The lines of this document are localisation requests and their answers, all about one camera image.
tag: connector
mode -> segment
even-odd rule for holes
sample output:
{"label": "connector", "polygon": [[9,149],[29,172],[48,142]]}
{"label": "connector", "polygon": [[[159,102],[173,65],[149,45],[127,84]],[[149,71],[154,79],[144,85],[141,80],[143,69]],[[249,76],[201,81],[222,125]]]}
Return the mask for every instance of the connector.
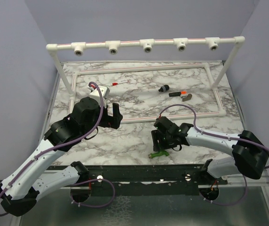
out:
{"label": "connector", "polygon": [[209,49],[214,51],[218,48],[218,44],[220,43],[220,38],[205,38],[205,43],[208,44]]}
{"label": "connector", "polygon": [[106,41],[105,45],[109,49],[109,53],[114,55],[117,54],[117,49],[119,48],[121,41]]}
{"label": "connector", "polygon": [[154,39],[141,39],[139,40],[139,44],[143,47],[144,52],[150,53],[152,50],[152,45],[154,44]]}
{"label": "connector", "polygon": [[188,43],[187,38],[173,39],[174,46],[177,47],[178,51],[184,51],[186,49],[186,45]]}
{"label": "connector", "polygon": [[72,42],[71,46],[74,49],[73,53],[80,57],[86,49],[86,42]]}

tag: purple wall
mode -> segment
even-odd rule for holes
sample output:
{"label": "purple wall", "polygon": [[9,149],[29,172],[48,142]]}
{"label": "purple wall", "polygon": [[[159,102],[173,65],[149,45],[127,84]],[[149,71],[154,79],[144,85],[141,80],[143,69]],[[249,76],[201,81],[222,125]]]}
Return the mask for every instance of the purple wall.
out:
{"label": "purple wall", "polygon": [[[0,0],[0,179],[38,144],[56,77],[45,46],[25,3]],[[10,219],[0,218],[0,226]]]}
{"label": "purple wall", "polygon": [[227,75],[247,129],[269,147],[269,1],[259,2],[242,35],[246,43]]}
{"label": "purple wall", "polygon": [[[25,0],[47,43],[97,42],[171,38],[239,36],[258,0]],[[59,53],[62,61],[83,60],[222,60],[232,46],[216,51],[207,46],[157,46],[146,54],[122,48],[112,56],[106,49],[89,49],[82,57]]]}

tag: small black object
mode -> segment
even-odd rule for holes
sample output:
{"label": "small black object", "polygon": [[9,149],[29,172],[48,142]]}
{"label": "small black object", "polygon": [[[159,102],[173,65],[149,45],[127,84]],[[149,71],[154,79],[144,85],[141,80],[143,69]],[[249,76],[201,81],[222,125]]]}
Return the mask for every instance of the small black object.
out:
{"label": "small black object", "polygon": [[158,92],[165,92],[169,90],[169,86],[168,85],[163,85],[161,86],[161,88],[158,90]]}
{"label": "small black object", "polygon": [[219,189],[216,187],[213,187],[213,190],[210,187],[200,188],[199,192],[204,198],[211,201],[217,199],[219,196]]}
{"label": "small black object", "polygon": [[181,95],[181,92],[169,93],[170,97],[178,97]]}
{"label": "small black object", "polygon": [[[248,130],[244,130],[239,137],[263,145],[258,138]],[[269,158],[269,153],[260,147],[243,141],[238,141],[232,148],[232,154],[239,172],[248,178],[255,180],[260,179]]]}
{"label": "small black object", "polygon": [[[112,109],[113,116],[108,115],[108,108],[103,108],[103,116],[99,123],[100,127],[119,128],[123,119],[119,105],[112,103]],[[57,146],[82,137],[96,124],[100,110],[101,108],[95,99],[90,97],[82,98],[80,102],[74,105],[71,114],[51,125],[50,129],[45,133],[44,139],[48,139],[53,146]],[[78,143],[80,143],[80,140],[58,150],[68,152],[69,149]]]}

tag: white pvc pipe frame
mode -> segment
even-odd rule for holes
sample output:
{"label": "white pvc pipe frame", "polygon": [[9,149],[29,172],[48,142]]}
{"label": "white pvc pipe frame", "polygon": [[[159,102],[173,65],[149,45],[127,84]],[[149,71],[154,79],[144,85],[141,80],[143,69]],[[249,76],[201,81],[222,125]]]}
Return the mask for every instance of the white pvc pipe frame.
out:
{"label": "white pvc pipe frame", "polygon": [[[185,68],[204,68],[207,72],[210,86],[214,92],[215,99],[218,104],[218,112],[211,112],[211,113],[198,113],[198,118],[201,117],[215,117],[215,116],[225,116],[226,111],[223,108],[222,101],[220,99],[220,96],[218,94],[217,86],[219,82],[221,81],[222,77],[224,76],[225,72],[231,65],[233,59],[235,58],[237,52],[241,48],[241,46],[244,44],[245,38],[243,36],[238,36],[234,38],[205,38],[205,39],[187,39],[187,38],[180,38],[180,39],[171,39],[171,40],[154,40],[154,39],[148,39],[148,40],[138,40],[138,41],[106,41],[106,42],[73,42],[71,44],[48,44],[46,46],[46,49],[48,50],[49,54],[54,60],[55,66],[58,70],[58,73],[63,81],[63,83],[66,86],[66,89],[70,95],[70,103],[69,103],[69,113],[72,112],[74,102],[75,102],[75,94],[76,94],[76,83],[77,83],[77,77],[79,75],[88,75],[88,74],[101,74],[101,73],[122,73],[122,72],[140,72],[140,71],[158,71],[158,70],[175,70],[175,69],[185,69]],[[150,43],[153,45],[176,45],[179,46],[180,42],[183,44],[185,43],[185,46],[188,44],[207,44],[209,48],[213,45],[213,43],[217,44],[235,44],[232,51],[230,52],[222,70],[220,71],[217,79],[214,81],[211,70],[208,63],[197,63],[197,64],[184,64],[184,65],[166,65],[166,66],[151,66],[151,67],[133,67],[133,68],[117,68],[117,69],[101,69],[101,70],[86,70],[86,71],[79,71],[77,73],[73,74],[73,81],[72,85],[69,84],[66,75],[64,73],[63,67],[61,65],[61,62],[59,61],[57,57],[57,51],[58,50],[80,50],[83,52],[83,50],[87,48],[109,48],[111,50],[112,48],[118,49],[120,47],[144,47],[146,43]],[[168,116],[169,118],[173,119],[190,119],[193,118],[193,114],[186,114],[186,115],[172,115]],[[144,118],[136,118],[136,119],[124,119],[122,120],[121,124],[126,123],[138,123],[138,122],[150,122],[155,121],[156,116],[154,117],[144,117]]]}

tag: gray floor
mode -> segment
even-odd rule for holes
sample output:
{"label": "gray floor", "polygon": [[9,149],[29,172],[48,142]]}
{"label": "gray floor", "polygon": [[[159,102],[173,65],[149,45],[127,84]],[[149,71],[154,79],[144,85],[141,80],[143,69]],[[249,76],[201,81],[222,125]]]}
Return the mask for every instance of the gray floor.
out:
{"label": "gray floor", "polygon": [[[220,189],[217,201],[238,200],[242,187]],[[93,197],[94,205],[109,197]],[[21,226],[269,226],[269,212],[260,187],[250,187],[244,202],[222,207],[199,196],[116,197],[102,209],[72,205],[69,189],[58,190],[39,201],[22,217]]]}

